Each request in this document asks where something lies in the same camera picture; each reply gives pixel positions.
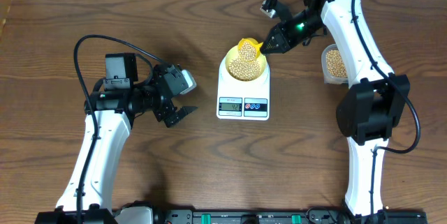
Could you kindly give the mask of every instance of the digital scale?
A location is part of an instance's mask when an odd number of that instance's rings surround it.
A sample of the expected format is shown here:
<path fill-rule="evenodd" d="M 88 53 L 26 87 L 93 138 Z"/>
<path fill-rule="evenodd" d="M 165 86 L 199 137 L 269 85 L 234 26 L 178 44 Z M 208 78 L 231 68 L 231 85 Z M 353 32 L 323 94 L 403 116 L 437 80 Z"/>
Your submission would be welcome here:
<path fill-rule="evenodd" d="M 220 119 L 267 120 L 270 116 L 270 68 L 264 55 L 257 61 L 261 75 L 252 81 L 240 81 L 228 72 L 231 60 L 238 57 L 237 46 L 223 58 L 219 67 L 217 111 Z"/>

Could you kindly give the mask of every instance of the wooden table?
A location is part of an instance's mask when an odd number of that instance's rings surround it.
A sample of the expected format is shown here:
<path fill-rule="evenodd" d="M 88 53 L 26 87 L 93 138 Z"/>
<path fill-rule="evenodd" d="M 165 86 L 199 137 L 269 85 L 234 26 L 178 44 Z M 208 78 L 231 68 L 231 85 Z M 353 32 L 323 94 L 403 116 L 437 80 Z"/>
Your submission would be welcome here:
<path fill-rule="evenodd" d="M 301 11 L 302 0 L 281 0 Z M 216 118 L 217 75 L 239 39 L 263 40 L 277 20 L 262 0 L 13 0 L 0 44 L 0 223 L 30 223 L 51 211 L 75 165 L 84 95 L 73 47 L 88 33 L 115 36 L 188 68 L 198 87 L 178 105 L 199 109 L 175 128 L 151 113 L 137 119 L 122 152 L 113 206 L 150 200 L 197 209 L 339 206 L 349 178 L 346 138 L 335 108 L 347 87 L 323 83 L 321 52 L 333 39 L 268 58 L 266 122 Z M 368 25 L 395 72 L 411 81 L 422 123 L 417 150 L 386 154 L 381 195 L 391 209 L 423 209 L 447 222 L 447 2 L 362 0 Z M 105 75 L 104 54 L 128 48 L 88 40 L 80 50 L 89 90 Z M 141 78 L 148 68 L 138 62 Z M 405 109 L 390 146 L 414 137 Z"/>

